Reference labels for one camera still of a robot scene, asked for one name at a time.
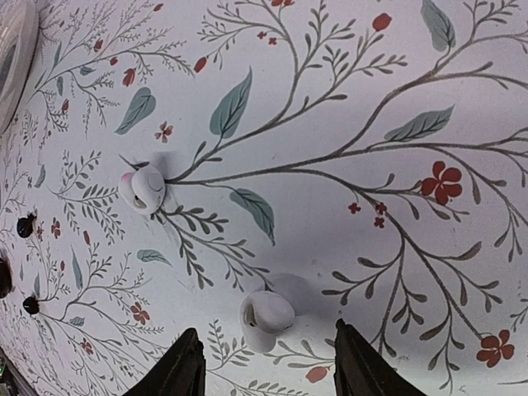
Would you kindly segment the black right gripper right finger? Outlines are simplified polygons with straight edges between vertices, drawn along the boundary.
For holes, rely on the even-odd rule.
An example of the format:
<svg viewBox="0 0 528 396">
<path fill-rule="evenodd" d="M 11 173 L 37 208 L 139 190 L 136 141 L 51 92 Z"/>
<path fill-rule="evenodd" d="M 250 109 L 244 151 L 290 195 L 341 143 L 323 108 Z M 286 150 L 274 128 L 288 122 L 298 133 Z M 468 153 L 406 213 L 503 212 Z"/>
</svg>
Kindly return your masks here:
<svg viewBox="0 0 528 396">
<path fill-rule="evenodd" d="M 425 396 L 391 367 L 363 336 L 343 319 L 336 322 L 335 373 L 338 396 Z"/>
</svg>

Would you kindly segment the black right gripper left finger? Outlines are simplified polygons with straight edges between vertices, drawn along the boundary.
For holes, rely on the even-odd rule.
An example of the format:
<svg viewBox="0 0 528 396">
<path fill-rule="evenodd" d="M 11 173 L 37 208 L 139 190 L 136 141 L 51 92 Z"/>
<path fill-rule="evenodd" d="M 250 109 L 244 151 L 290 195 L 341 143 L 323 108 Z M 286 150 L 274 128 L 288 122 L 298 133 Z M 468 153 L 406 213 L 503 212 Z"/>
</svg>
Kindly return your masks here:
<svg viewBox="0 0 528 396">
<path fill-rule="evenodd" d="M 127 396 L 204 396 L 203 349 L 197 331 L 186 329 Z"/>
</svg>

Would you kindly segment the white earbud partial top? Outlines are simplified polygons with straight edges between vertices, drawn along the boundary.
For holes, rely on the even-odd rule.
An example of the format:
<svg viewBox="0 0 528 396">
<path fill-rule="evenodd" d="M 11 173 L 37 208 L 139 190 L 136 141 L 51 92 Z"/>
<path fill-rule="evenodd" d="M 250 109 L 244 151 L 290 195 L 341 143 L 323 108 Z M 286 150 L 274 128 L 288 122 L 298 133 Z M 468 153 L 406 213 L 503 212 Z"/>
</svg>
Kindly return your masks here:
<svg viewBox="0 0 528 396">
<path fill-rule="evenodd" d="M 277 274 L 271 286 L 249 294 L 239 307 L 243 337 L 251 351 L 271 352 L 278 337 L 287 332 L 297 317 L 309 311 L 313 294 L 309 283 L 293 274 Z"/>
</svg>

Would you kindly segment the white earbud silicone tip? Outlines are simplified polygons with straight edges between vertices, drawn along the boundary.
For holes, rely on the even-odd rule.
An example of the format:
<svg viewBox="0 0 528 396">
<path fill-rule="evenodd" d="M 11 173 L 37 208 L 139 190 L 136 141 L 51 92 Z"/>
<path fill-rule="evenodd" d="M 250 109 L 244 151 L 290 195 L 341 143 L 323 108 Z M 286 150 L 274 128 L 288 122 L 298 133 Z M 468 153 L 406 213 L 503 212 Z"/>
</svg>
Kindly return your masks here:
<svg viewBox="0 0 528 396">
<path fill-rule="evenodd" d="M 153 215 L 169 197 L 166 176 L 172 165 L 172 154 L 157 151 L 148 160 L 132 163 L 119 154 L 119 158 L 132 168 L 118 183 L 120 197 L 140 215 Z"/>
</svg>

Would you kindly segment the black open earbud case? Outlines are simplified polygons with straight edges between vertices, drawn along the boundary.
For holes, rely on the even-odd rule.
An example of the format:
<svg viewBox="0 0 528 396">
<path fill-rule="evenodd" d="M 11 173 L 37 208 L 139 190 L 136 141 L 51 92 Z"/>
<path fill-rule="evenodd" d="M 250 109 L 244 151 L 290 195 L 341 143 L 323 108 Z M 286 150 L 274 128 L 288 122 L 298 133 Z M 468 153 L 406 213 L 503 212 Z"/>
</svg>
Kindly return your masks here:
<svg viewBox="0 0 528 396">
<path fill-rule="evenodd" d="M 9 265 L 0 261 L 0 299 L 4 299 L 12 290 L 12 273 Z"/>
</svg>

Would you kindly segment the black earbud lower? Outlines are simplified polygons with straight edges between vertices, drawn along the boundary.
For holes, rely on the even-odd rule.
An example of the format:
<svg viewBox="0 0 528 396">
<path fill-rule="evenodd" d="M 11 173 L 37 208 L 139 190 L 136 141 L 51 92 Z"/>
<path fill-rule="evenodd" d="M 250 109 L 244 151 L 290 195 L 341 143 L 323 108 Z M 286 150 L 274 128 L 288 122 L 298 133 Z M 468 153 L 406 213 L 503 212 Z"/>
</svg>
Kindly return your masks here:
<svg viewBox="0 0 528 396">
<path fill-rule="evenodd" d="M 39 300 L 34 295 L 25 298 L 22 307 L 29 315 L 36 315 L 40 312 Z"/>
</svg>

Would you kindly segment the black earbud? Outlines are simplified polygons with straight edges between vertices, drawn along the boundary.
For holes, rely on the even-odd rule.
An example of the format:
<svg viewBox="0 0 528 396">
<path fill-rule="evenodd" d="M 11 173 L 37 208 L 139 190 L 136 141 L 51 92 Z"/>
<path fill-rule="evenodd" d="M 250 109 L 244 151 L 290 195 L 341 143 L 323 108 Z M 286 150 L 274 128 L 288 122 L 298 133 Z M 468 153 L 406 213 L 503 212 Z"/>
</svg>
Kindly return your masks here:
<svg viewBox="0 0 528 396">
<path fill-rule="evenodd" d="M 22 307 L 29 315 L 36 315 L 40 312 L 39 300 L 34 295 L 25 298 Z"/>
<path fill-rule="evenodd" d="M 28 214 L 26 217 L 20 217 L 16 222 L 16 232 L 20 238 L 29 238 L 33 234 L 33 224 L 35 215 Z"/>
</svg>

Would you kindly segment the black earbud upper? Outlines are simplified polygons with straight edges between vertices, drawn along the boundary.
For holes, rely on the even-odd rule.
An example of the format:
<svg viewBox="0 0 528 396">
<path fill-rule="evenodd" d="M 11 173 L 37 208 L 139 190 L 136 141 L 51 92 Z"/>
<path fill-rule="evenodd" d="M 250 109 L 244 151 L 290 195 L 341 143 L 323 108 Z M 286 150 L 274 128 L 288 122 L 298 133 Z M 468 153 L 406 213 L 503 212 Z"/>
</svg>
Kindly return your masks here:
<svg viewBox="0 0 528 396">
<path fill-rule="evenodd" d="M 20 217 L 16 222 L 16 232 L 20 238 L 29 238 L 33 234 L 33 224 L 35 215 L 28 214 L 26 217 Z"/>
</svg>

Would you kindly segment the grey swirl ceramic plate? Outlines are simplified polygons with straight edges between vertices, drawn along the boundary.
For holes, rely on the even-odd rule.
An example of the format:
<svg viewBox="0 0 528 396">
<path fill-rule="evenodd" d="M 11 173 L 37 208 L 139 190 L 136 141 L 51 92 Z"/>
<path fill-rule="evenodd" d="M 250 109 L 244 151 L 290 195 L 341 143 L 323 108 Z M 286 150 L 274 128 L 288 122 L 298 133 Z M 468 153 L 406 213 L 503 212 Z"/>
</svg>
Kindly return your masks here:
<svg viewBox="0 0 528 396">
<path fill-rule="evenodd" d="M 1 134 L 15 115 L 30 72 L 39 31 L 34 1 L 1 1 Z"/>
</svg>

